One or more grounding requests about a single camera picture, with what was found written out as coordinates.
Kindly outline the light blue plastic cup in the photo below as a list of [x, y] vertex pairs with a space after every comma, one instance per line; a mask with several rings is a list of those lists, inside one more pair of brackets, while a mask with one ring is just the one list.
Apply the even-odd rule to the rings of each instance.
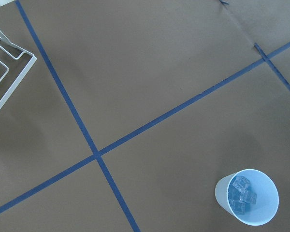
[[215, 187], [218, 204], [239, 221], [260, 226], [274, 218], [279, 194], [269, 176], [255, 169], [245, 169], [218, 181]]

